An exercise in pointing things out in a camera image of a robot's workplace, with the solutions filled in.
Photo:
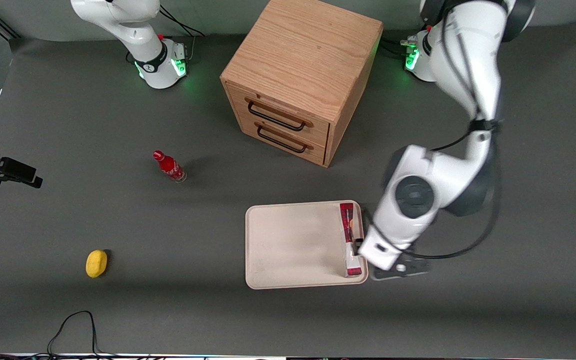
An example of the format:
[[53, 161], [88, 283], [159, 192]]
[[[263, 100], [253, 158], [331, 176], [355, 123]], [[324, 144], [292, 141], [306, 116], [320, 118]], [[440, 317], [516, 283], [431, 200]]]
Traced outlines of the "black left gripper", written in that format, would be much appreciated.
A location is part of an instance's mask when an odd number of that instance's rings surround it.
[[[361, 255], [360, 248], [363, 243], [363, 238], [356, 238], [352, 241], [352, 251], [354, 257]], [[374, 281], [397, 280], [423, 275], [428, 273], [430, 269], [431, 267], [429, 260], [418, 259], [406, 254], [402, 254], [398, 257], [390, 269], [380, 269], [371, 264], [370, 278]]]

